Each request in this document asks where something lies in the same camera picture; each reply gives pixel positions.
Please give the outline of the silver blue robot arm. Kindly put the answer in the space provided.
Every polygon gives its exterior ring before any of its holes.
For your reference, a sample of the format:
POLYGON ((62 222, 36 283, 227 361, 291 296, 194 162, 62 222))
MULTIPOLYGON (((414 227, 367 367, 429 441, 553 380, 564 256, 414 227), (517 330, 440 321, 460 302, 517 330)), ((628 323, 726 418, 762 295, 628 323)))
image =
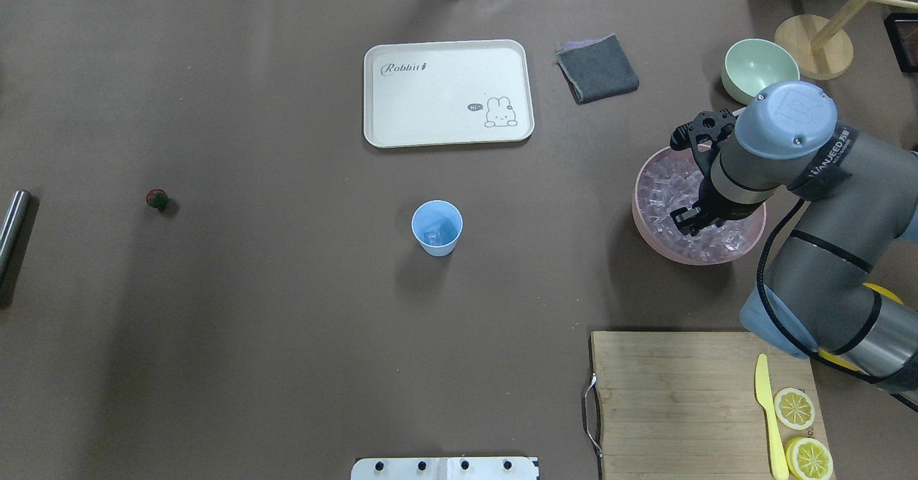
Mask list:
POLYGON ((866 282, 893 241, 916 242, 916 153, 843 123, 800 80, 768 85, 738 115, 699 113, 670 146, 703 174, 697 201, 670 215, 683 235, 748 218, 779 188, 798 199, 764 244, 745 329, 914 410, 916 310, 866 282))

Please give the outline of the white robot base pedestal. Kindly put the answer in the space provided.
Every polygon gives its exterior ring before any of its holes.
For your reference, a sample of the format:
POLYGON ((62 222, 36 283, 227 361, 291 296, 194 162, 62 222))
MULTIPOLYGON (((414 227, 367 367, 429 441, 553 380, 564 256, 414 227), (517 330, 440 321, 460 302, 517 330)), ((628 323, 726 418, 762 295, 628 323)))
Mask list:
POLYGON ((525 456, 364 458, 351 479, 539 479, 538 459, 525 456))

